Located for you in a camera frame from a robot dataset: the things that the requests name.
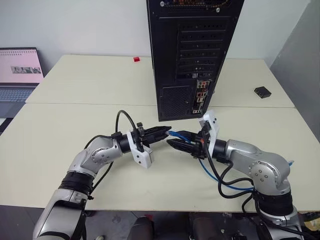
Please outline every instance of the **laptop keyboard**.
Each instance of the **laptop keyboard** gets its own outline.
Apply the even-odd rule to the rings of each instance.
[[[33,90],[33,88],[0,88],[0,102],[24,102]]]

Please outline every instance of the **laptop screen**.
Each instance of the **laptop screen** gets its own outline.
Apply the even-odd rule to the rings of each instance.
[[[43,79],[35,47],[0,48],[0,84],[36,84]]]

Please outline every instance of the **black computer case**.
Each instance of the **black computer case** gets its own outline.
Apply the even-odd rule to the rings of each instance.
[[[146,3],[159,121],[199,118],[214,93],[244,0]]]

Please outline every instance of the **gray wall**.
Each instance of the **gray wall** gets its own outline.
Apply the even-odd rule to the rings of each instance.
[[[319,0],[308,4],[270,69],[320,141]]]

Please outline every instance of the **laptop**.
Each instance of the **laptop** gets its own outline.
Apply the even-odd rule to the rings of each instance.
[[[43,79],[35,47],[0,48],[0,119],[13,118]]]

